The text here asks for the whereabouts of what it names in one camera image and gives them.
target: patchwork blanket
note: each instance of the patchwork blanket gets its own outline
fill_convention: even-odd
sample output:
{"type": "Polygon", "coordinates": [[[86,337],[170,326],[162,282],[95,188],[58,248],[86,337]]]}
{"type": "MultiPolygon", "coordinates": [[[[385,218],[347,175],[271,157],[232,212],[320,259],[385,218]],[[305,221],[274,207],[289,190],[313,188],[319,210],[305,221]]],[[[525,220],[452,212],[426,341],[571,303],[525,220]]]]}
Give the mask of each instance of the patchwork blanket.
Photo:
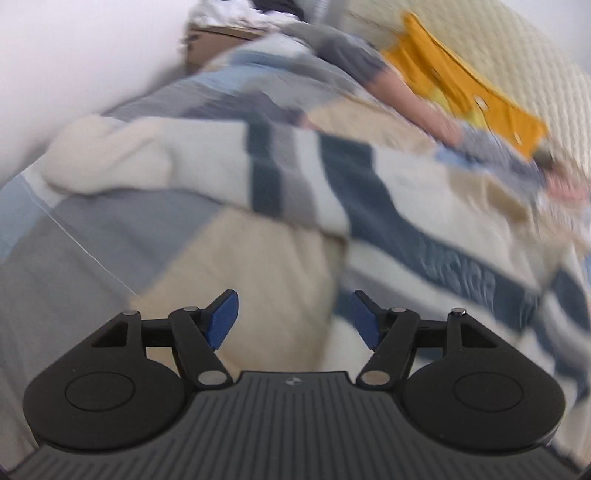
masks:
{"type": "Polygon", "coordinates": [[[582,251],[544,234],[531,206],[491,175],[446,158],[350,75],[283,35],[69,125],[0,192],[0,415],[24,445],[12,458],[30,448],[20,397],[48,362],[118,311],[157,317],[206,304],[236,288],[219,281],[232,277],[242,277],[247,301],[222,355],[238,370],[315,364],[355,375],[370,354],[350,325],[356,289],[434,320],[463,306],[557,379],[567,399],[557,444],[574,450],[591,365],[582,251]],[[254,222],[268,223],[248,230],[254,222]],[[274,238],[304,247],[300,262],[273,257],[274,238]],[[337,288],[330,257],[342,242],[337,288]],[[264,256],[252,255],[257,244],[264,256]],[[249,297],[252,277],[240,269],[249,262],[284,291],[281,301],[249,297]],[[244,321],[257,316],[281,321],[244,321]],[[23,354],[35,348],[41,357],[23,354]],[[258,363],[241,361],[253,349],[263,352],[258,363]],[[283,351],[307,362],[282,363],[283,351]]]}

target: bed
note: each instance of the bed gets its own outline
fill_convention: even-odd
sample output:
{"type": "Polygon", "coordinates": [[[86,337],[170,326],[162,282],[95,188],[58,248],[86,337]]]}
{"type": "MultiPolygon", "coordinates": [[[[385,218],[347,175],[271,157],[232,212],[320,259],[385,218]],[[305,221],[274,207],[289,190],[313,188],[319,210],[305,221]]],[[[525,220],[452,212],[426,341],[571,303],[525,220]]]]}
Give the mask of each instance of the bed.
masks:
{"type": "MultiPolygon", "coordinates": [[[[548,122],[584,176],[591,80],[506,7],[484,4],[354,2],[343,28],[380,47],[400,12],[415,11],[548,122]],[[507,28],[516,37],[491,49],[487,35],[507,28]],[[543,62],[573,86],[562,108],[555,76],[532,83],[543,62]]],[[[34,448],[20,402],[43,368],[121,310],[162,317],[227,288],[241,301],[219,351],[233,375],[355,375],[370,353],[350,324],[357,288],[434,320],[461,304],[555,376],[568,406],[555,446],[591,459],[585,240],[494,172],[462,168],[292,38],[265,37],[68,125],[0,191],[0,232],[4,467],[34,448]]]]}

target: orange cloth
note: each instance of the orange cloth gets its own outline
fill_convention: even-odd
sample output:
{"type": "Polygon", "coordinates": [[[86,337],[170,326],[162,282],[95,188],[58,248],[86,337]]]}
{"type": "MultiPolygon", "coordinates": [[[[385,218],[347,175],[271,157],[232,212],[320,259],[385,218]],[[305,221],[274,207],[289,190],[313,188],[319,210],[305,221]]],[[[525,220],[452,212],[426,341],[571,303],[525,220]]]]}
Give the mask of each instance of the orange cloth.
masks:
{"type": "Polygon", "coordinates": [[[407,33],[382,55],[411,90],[456,118],[496,133],[530,158],[548,134],[546,124],[497,92],[433,37],[416,15],[406,12],[403,18],[407,33]]]}

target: white cloth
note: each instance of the white cloth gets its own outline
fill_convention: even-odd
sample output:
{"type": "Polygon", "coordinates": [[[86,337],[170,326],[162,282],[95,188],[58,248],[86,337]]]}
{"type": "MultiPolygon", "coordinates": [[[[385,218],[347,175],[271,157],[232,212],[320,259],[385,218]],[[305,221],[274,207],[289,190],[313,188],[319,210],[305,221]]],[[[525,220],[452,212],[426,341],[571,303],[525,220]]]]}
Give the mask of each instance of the white cloth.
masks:
{"type": "Polygon", "coordinates": [[[250,0],[200,0],[190,15],[191,21],[199,27],[254,28],[269,32],[300,21],[288,13],[262,13],[250,0]]]}

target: brown box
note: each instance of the brown box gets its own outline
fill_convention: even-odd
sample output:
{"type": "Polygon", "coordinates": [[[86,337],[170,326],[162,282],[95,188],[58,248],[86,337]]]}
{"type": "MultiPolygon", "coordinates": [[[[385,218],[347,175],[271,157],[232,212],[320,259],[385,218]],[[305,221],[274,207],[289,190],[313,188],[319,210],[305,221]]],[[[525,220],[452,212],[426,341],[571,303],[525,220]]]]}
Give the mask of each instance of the brown box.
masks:
{"type": "Polygon", "coordinates": [[[221,52],[246,41],[260,37],[265,32],[231,27],[204,27],[190,25],[187,31],[187,71],[195,73],[221,52]]]}

